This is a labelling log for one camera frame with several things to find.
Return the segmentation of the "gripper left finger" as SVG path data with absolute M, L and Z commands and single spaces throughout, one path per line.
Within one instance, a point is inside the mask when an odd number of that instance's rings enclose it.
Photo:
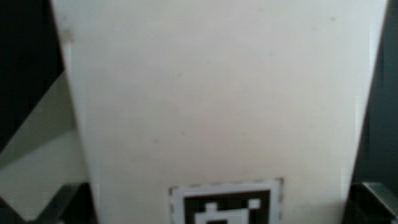
M 0 197 L 0 224 L 97 224 L 90 185 L 61 185 L 33 220 L 26 220 Z

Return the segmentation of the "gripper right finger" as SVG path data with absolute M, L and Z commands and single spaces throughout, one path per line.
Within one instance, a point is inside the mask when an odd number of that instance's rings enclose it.
M 340 224 L 398 224 L 398 196 L 379 182 L 351 184 Z

